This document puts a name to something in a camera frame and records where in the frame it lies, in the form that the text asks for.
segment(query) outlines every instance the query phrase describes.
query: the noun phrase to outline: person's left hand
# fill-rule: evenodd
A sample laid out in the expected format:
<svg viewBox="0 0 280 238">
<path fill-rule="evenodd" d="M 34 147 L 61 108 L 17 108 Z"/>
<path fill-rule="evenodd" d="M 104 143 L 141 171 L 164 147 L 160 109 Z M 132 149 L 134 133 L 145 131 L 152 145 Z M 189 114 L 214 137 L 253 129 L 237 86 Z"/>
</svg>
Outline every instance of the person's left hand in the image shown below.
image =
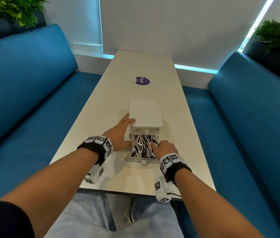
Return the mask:
<svg viewBox="0 0 280 238">
<path fill-rule="evenodd" d="M 127 113 L 119 123 L 113 128 L 107 130 L 103 136 L 110 138 L 114 151 L 121 151 L 125 148 L 134 147 L 135 143 L 132 141 L 125 141 L 124 135 L 127 131 L 128 125 L 135 122 L 135 119 L 129 119 L 130 113 Z"/>
</svg>

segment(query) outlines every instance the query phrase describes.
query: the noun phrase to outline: person's right hand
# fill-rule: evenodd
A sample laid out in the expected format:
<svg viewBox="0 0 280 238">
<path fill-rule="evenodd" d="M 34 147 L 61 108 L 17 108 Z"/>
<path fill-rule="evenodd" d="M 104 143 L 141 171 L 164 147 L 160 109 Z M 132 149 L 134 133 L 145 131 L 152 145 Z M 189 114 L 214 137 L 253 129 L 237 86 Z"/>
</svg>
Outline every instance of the person's right hand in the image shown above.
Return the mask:
<svg viewBox="0 0 280 238">
<path fill-rule="evenodd" d="M 179 154 L 174 144 L 169 143 L 167 140 L 162 140 L 157 146 L 155 143 L 150 142 L 151 148 L 153 150 L 154 156 L 157 160 L 160 160 L 163 156 L 176 153 Z"/>
</svg>

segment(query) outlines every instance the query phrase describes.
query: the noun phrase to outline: cable bundle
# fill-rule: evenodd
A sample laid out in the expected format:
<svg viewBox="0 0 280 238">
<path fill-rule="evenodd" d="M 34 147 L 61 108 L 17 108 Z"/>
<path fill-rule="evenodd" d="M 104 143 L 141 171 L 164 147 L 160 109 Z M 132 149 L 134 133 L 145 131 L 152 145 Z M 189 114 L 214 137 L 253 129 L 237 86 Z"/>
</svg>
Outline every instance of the cable bundle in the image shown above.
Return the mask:
<svg viewBox="0 0 280 238">
<path fill-rule="evenodd" d="M 151 135 L 132 135 L 131 140 L 135 142 L 135 146 L 132 148 L 131 157 L 154 159 L 150 142 L 153 142 L 156 145 L 158 145 L 158 143 L 155 139 L 152 139 Z"/>
</svg>

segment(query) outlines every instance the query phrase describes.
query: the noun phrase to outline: forearm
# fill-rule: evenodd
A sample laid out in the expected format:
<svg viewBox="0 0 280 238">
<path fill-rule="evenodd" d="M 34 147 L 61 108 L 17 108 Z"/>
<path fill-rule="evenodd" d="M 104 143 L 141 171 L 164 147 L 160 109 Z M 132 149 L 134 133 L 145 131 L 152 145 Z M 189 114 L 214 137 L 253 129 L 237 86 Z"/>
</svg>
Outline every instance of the forearm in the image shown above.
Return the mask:
<svg viewBox="0 0 280 238">
<path fill-rule="evenodd" d="M 189 170 L 177 171 L 175 182 L 199 237 L 263 238 L 240 212 Z"/>
<path fill-rule="evenodd" d="M 29 216 L 35 237 L 43 237 L 73 198 L 98 154 L 80 148 L 31 176 L 0 200 Z"/>
</svg>

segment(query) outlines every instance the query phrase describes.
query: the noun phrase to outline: potted plant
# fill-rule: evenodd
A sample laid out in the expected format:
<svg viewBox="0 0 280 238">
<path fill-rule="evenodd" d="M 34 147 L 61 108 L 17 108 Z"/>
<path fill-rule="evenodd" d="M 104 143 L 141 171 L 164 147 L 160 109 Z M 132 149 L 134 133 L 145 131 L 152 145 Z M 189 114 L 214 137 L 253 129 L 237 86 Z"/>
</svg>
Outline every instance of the potted plant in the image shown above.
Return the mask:
<svg viewBox="0 0 280 238">
<path fill-rule="evenodd" d="M 0 0 L 0 38 L 45 26 L 46 0 Z"/>
<path fill-rule="evenodd" d="M 264 21 L 254 36 L 245 54 L 280 77 L 280 22 Z"/>
</svg>

